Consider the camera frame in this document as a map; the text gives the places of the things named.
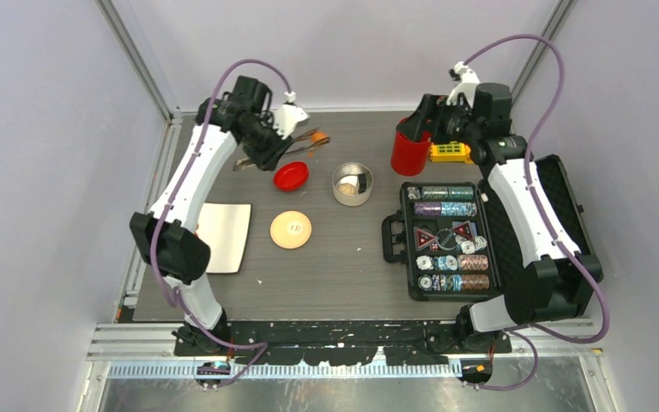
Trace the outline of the orange food piece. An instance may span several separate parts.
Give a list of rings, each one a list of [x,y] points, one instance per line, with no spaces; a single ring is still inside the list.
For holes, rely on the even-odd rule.
[[[321,146],[326,144],[330,140],[330,137],[328,134],[321,132],[321,131],[316,131],[311,135],[311,143],[313,146]]]

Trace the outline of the metal tongs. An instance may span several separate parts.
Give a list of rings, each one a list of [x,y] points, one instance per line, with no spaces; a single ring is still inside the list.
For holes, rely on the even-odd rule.
[[[285,149],[283,149],[278,155],[274,156],[273,158],[270,158],[268,160],[268,166],[267,167],[260,167],[257,165],[257,163],[251,159],[250,157],[245,157],[244,159],[239,159],[233,163],[232,170],[234,172],[238,171],[243,171],[248,168],[255,167],[260,170],[269,170],[273,171],[276,169],[276,165],[283,156],[287,155],[298,155],[302,153],[311,153],[315,150],[320,149],[322,146],[328,144],[331,140],[329,136],[329,141],[321,146],[313,146],[311,143],[311,135],[315,133],[316,131],[320,131],[318,128],[308,130],[304,132],[303,134],[293,137],[292,141],[290,144],[287,145]]]

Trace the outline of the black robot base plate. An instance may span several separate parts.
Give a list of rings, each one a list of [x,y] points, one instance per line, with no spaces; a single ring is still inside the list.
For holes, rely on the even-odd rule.
[[[364,366],[378,354],[391,366],[440,365],[445,355],[511,352],[509,339],[500,334],[461,338],[451,321],[441,320],[232,321],[221,332],[227,348],[188,324],[172,335],[177,356],[218,355],[240,365],[263,342],[268,347],[257,364],[272,366]]]

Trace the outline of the red tall cup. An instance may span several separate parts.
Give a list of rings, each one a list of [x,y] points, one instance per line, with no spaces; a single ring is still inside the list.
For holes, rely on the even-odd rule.
[[[390,157],[392,169],[402,176],[420,174],[426,165],[431,144],[432,133],[430,131],[423,130],[420,141],[414,142],[408,138],[406,133],[396,130]]]

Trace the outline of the black white sushi piece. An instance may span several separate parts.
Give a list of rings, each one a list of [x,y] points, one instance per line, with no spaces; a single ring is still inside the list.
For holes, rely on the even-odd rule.
[[[367,188],[367,174],[362,173],[362,174],[357,174],[357,175],[345,176],[342,180],[342,183],[349,183],[349,184],[357,185],[358,188],[359,188],[358,195],[362,194],[366,191],[366,188]]]

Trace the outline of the beige bun food piece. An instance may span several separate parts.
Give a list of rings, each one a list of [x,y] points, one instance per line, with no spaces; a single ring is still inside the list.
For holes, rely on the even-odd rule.
[[[340,183],[336,186],[336,190],[346,197],[354,197],[359,193],[359,188],[357,185],[349,183]]]

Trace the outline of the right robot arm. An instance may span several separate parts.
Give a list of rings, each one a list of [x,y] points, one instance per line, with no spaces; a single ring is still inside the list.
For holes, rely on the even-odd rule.
[[[569,235],[544,191],[531,154],[532,141],[512,133],[512,97],[503,84],[483,82],[468,92],[424,94],[396,131],[427,136],[433,143],[461,142],[482,173],[492,204],[503,210],[500,224],[516,237],[520,262],[492,299],[465,306],[456,343],[477,352],[490,332],[576,318],[591,298],[600,298],[602,266]]]

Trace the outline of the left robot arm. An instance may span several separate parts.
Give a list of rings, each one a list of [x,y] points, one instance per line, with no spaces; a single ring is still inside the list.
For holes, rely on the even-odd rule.
[[[206,354],[221,354],[229,342],[225,309],[216,300],[206,269],[208,244],[196,231],[204,201],[219,171],[236,148],[245,162],[275,170],[293,144],[292,134],[306,120],[288,90],[278,109],[273,93],[258,79],[239,76],[233,90],[218,91],[198,109],[189,147],[166,189],[147,212],[130,218],[130,232],[142,260],[154,271],[166,299],[184,311],[185,329]]]

